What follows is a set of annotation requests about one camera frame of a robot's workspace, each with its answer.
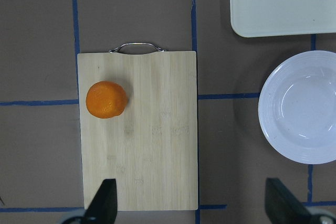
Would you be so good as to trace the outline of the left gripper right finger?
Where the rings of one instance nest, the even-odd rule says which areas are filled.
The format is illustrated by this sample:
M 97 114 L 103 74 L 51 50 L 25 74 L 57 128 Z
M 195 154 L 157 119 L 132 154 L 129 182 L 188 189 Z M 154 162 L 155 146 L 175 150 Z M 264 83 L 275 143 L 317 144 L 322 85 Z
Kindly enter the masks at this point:
M 311 214 L 278 178 L 267 178 L 265 212 L 271 223 L 309 223 Z

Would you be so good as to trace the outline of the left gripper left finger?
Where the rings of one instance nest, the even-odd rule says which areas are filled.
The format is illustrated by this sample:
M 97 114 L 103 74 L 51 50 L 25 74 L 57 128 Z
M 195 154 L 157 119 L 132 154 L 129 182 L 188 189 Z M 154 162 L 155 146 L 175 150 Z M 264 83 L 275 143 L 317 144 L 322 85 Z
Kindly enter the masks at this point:
M 105 179 L 87 208 L 83 216 L 83 223 L 114 223 L 116 217 L 116 179 Z

